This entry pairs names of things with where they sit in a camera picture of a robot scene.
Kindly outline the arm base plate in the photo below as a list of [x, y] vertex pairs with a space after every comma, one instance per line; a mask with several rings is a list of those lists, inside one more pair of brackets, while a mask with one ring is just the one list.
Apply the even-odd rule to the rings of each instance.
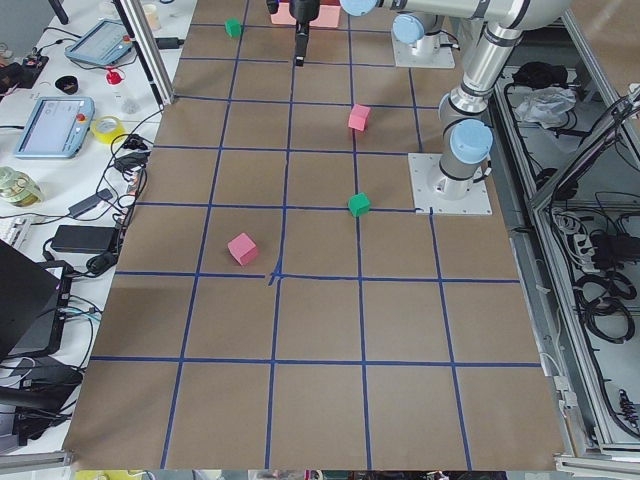
[[406, 68], [454, 69], [455, 60], [448, 36], [440, 31], [414, 44], [406, 44], [391, 34], [395, 65]]
[[474, 176], [453, 180], [440, 169], [439, 153], [410, 153], [414, 211], [420, 215], [490, 216], [492, 207], [480, 164]]

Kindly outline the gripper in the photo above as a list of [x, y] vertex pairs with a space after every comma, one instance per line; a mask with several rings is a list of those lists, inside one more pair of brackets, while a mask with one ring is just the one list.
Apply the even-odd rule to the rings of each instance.
[[297, 67], [303, 67], [307, 54], [310, 24], [320, 13], [319, 0], [278, 1], [266, 0], [272, 21], [276, 25], [295, 25], [294, 59]]

